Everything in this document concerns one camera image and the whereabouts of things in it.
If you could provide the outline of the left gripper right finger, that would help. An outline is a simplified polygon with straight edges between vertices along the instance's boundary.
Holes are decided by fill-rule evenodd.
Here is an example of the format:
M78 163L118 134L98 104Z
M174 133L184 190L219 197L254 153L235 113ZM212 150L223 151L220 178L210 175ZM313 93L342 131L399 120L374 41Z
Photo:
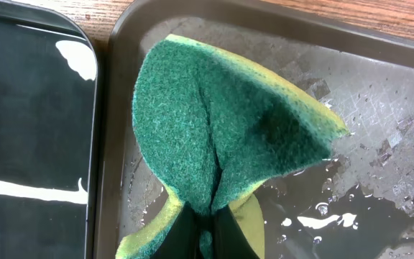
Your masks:
M213 250L215 259L258 259L247 242L228 206L216 212L213 220Z

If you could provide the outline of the black water tray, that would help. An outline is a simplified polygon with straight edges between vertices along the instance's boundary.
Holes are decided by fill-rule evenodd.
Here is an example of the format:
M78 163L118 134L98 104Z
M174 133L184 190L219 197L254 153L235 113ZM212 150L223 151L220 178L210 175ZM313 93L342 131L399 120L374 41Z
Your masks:
M98 63L63 15L0 1L0 258L89 258Z

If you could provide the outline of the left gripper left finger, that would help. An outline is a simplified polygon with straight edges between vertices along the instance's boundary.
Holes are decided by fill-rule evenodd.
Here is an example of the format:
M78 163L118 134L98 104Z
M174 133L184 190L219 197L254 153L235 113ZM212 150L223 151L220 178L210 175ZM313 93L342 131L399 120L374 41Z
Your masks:
M203 259L196 213L185 204L151 259Z

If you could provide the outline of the green yellow sponge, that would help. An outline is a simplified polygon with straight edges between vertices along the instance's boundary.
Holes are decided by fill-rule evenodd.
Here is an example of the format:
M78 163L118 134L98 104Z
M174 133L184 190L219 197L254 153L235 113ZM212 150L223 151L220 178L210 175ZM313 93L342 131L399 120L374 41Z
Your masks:
M330 158L332 142L348 133L334 112L271 70L178 35L147 53L134 86L132 125L168 197L149 224L122 239L118 258L150 258L176 232L187 233L197 255L215 258L213 222L220 214L263 258L255 190Z

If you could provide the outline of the dark brown serving tray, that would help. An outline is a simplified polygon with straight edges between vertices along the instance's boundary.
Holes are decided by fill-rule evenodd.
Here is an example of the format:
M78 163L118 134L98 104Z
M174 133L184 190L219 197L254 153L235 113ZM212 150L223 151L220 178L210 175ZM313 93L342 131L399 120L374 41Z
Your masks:
M132 130L149 49L169 34L242 55L337 113L333 157L254 193L266 258L414 258L414 42L263 1L136 1L109 38L96 258L167 199Z

